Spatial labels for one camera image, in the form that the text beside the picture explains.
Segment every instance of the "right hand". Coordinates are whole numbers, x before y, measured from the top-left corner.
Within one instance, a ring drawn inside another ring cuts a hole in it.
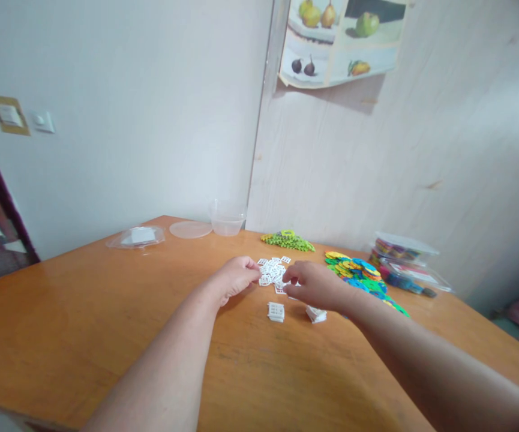
[[[296,261],[283,275],[287,295],[319,309],[338,311],[353,289],[327,267],[312,261]]]

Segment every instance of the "light switch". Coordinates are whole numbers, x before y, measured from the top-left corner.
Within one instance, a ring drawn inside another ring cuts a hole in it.
[[[13,105],[0,104],[0,118],[8,126],[23,127],[19,112]]]
[[[55,133],[55,127],[49,112],[33,112],[31,113],[31,119],[35,129],[42,132]]]

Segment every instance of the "green plastic pieces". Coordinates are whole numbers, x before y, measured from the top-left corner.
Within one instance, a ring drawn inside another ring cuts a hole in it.
[[[292,230],[282,230],[273,234],[265,234],[261,236],[261,240],[267,244],[277,245],[287,249],[315,252],[315,248],[311,243],[295,235],[295,232]]]

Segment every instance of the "pear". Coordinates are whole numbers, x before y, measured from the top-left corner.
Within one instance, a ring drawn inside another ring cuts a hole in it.
[[[313,0],[305,0],[299,5],[299,16],[303,18],[303,14],[306,10],[313,6]]]
[[[329,0],[329,4],[323,11],[323,15],[321,15],[321,26],[325,28],[331,28],[331,25],[335,22],[335,8],[331,4],[331,0]]]
[[[357,18],[355,32],[359,37],[368,37],[374,34],[379,27],[379,16],[365,12]]]
[[[317,6],[311,6],[302,16],[305,27],[316,28],[321,18],[321,11]]]

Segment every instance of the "poster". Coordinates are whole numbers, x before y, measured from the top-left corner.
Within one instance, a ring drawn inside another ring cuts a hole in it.
[[[397,66],[407,0],[291,0],[279,77],[324,88]]]

